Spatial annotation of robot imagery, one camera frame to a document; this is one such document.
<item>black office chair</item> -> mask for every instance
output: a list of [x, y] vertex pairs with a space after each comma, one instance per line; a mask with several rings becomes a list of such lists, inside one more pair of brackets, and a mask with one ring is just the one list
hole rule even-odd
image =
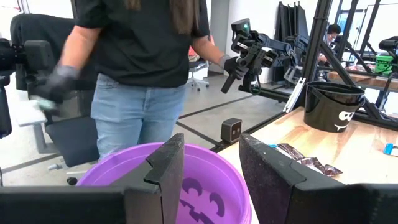
[[[27, 40], [45, 40], [50, 43], [51, 54], [54, 63], [45, 74], [38, 74], [30, 71], [23, 66], [17, 67], [16, 78], [17, 88], [27, 90], [29, 98], [34, 95], [34, 90], [41, 85], [43, 76], [50, 74], [58, 62], [63, 44], [75, 25], [74, 19], [63, 19], [53, 16], [37, 14], [21, 14], [13, 18], [11, 22], [12, 41], [14, 44], [22, 44]], [[91, 102], [94, 96], [95, 73], [93, 62], [87, 63], [82, 70], [84, 80], [75, 82], [74, 91], [69, 94], [67, 99], [60, 105], [60, 116], [45, 113], [40, 115], [39, 110], [31, 110], [32, 119], [22, 119], [20, 126], [34, 127], [35, 140], [39, 153], [59, 152], [63, 156], [61, 164], [49, 167], [53, 169], [67, 169], [88, 162], [95, 162], [100, 158], [96, 147], [97, 131], [94, 120], [90, 118]], [[49, 147], [44, 139], [42, 125], [45, 132], [53, 141], [54, 148]], [[76, 179], [70, 179], [70, 184], [75, 184]]]

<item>blue jeans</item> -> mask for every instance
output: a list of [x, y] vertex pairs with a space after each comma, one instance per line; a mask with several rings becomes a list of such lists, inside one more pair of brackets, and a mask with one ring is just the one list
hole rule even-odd
[[138, 144], [166, 142], [183, 110], [185, 86], [127, 86], [99, 74], [91, 117], [98, 131], [101, 159]]

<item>cable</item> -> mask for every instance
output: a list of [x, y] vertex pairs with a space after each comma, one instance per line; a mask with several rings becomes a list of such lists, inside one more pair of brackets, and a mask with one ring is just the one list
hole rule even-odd
[[250, 85], [250, 87], [249, 87], [249, 92], [250, 92], [252, 95], [254, 95], [254, 96], [258, 96], [258, 95], [260, 95], [260, 93], [261, 93], [260, 76], [259, 76], [259, 75], [256, 75], [256, 76], [257, 76], [257, 84], [259, 85], [259, 91], [257, 91], [256, 93], [254, 93], [254, 92], [253, 92], [254, 87], [252, 87], [251, 85]]

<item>person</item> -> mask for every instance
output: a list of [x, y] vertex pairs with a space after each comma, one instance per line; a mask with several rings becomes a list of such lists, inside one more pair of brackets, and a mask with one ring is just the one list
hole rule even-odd
[[36, 94], [61, 103], [94, 46], [98, 79], [91, 117], [101, 158], [165, 142], [185, 99], [190, 45], [238, 79], [247, 72], [208, 40], [205, 0], [79, 0], [62, 56]]
[[[209, 40], [210, 40], [211, 44], [215, 45], [212, 35], [209, 35]], [[197, 62], [200, 59], [200, 56], [195, 52], [195, 50], [192, 48], [192, 46], [189, 47], [188, 57], [189, 57], [189, 62]]]
[[[326, 35], [328, 39], [328, 43], [333, 42], [336, 37], [341, 33], [341, 28], [337, 24], [332, 24], [328, 28], [328, 34]], [[328, 59], [323, 55], [320, 54], [318, 57], [318, 62], [327, 62]]]

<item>wooden tabletop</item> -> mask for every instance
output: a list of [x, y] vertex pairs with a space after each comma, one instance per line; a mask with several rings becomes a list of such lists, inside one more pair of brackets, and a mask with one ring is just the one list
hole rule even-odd
[[[356, 82], [357, 84], [363, 84], [363, 85], [368, 85], [368, 86], [376, 86], [379, 88], [384, 88], [386, 83], [387, 83], [387, 78], [384, 77], [374, 77], [374, 78], [369, 78], [369, 76], [366, 75], [357, 75], [357, 74], [350, 74], [351, 78]], [[342, 79], [338, 75], [337, 72], [331, 71], [329, 73], [329, 79], [330, 80], [338, 80], [342, 82]], [[398, 80], [393, 79], [390, 84], [390, 90], [398, 90]]]
[[[303, 122], [304, 109], [281, 117], [252, 134], [266, 144], [287, 143], [305, 156], [317, 157], [343, 173], [335, 179], [345, 184], [398, 184], [398, 157], [383, 154], [387, 143], [398, 144], [398, 132], [351, 121], [343, 133], [327, 133]], [[221, 151], [242, 173], [239, 143]]]

